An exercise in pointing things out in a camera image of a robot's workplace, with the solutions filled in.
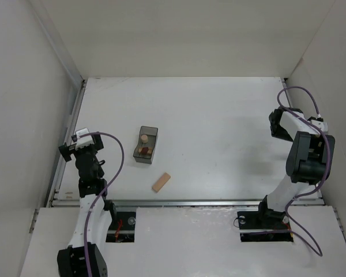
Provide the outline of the dark red wooden block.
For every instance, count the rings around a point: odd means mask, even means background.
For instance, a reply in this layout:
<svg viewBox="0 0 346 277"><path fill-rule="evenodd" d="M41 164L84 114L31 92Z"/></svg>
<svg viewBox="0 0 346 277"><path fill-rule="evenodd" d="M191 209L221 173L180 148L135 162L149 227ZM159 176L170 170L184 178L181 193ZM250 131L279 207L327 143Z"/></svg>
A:
<svg viewBox="0 0 346 277"><path fill-rule="evenodd" d="M138 149L138 153L140 155L152 155L153 148L152 147L140 147Z"/></svg>

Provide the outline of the light wooden cylinder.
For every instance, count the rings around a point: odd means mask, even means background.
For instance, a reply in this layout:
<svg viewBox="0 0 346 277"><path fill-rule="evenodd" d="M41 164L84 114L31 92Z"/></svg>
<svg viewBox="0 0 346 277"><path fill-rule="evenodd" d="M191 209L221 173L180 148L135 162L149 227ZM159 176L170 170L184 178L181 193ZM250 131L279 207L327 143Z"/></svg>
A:
<svg viewBox="0 0 346 277"><path fill-rule="evenodd" d="M148 136L146 135L146 134L143 134L142 136L141 136L141 142L143 143L143 144L146 144L147 142L148 142Z"/></svg>

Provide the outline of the grey transparent plastic bin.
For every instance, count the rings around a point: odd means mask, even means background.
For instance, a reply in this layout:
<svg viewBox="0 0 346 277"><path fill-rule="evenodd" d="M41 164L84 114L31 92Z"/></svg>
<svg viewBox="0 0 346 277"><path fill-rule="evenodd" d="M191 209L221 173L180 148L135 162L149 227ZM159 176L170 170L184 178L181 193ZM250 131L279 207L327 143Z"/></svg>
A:
<svg viewBox="0 0 346 277"><path fill-rule="evenodd" d="M138 135L138 142L137 142L137 145L136 145L134 152L133 152L133 158L135 159L135 161L137 163L152 164L153 157L155 154L157 139L158 139L158 131L159 131L159 129L156 127L150 127L150 126L141 126L140 127L140 132ZM148 136L148 139L149 139L146 144L143 144L141 142L141 136L143 134L146 134ZM152 155L140 155L138 153L138 149L140 147L152 147L153 148Z"/></svg>

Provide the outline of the light wooden plank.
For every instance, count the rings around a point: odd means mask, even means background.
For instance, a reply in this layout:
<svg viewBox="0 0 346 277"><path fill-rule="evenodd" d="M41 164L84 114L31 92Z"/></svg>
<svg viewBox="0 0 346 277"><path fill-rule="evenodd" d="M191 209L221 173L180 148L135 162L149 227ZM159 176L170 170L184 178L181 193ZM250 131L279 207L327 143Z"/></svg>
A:
<svg viewBox="0 0 346 277"><path fill-rule="evenodd" d="M171 176L168 173L164 173L152 186L152 190L158 193L162 187L170 180Z"/></svg>

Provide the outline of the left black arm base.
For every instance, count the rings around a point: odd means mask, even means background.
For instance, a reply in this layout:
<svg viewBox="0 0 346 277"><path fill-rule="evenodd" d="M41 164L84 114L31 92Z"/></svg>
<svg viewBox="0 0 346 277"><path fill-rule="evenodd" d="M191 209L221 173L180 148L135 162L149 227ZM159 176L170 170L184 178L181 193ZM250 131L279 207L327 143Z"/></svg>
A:
<svg viewBox="0 0 346 277"><path fill-rule="evenodd" d="M106 242L132 243L135 240L136 212L118 211L108 229Z"/></svg>

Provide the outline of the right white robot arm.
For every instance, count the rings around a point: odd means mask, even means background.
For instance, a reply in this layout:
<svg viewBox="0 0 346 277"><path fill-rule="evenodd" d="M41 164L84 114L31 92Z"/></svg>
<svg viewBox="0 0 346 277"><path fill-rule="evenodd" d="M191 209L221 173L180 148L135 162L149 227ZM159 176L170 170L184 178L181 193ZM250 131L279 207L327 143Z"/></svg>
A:
<svg viewBox="0 0 346 277"><path fill-rule="evenodd" d="M286 217L286 205L309 185L321 182L332 166L335 138L328 134L322 118L305 119L300 109L279 107L269 115L272 137L292 142L285 170L277 188L258 206L257 220L262 229L274 229Z"/></svg>

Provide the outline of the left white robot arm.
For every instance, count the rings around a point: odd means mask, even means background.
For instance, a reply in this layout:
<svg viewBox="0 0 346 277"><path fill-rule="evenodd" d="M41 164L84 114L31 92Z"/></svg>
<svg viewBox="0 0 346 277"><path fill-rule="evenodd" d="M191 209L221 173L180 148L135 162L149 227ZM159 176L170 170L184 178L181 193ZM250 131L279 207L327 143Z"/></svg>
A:
<svg viewBox="0 0 346 277"><path fill-rule="evenodd" d="M107 181L97 152L103 149L99 134L89 134L87 128L76 131L73 143L59 151L66 162L76 159L80 210L76 227L67 247L57 254L60 276L107 276L107 264L102 251L112 214L106 207Z"/></svg>

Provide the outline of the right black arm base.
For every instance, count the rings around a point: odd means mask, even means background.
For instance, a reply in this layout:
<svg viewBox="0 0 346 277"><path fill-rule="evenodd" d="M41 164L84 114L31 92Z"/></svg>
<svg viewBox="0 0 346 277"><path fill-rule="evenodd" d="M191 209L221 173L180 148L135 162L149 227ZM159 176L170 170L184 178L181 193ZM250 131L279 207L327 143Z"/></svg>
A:
<svg viewBox="0 0 346 277"><path fill-rule="evenodd" d="M279 212L238 211L241 242L293 242L288 218Z"/></svg>

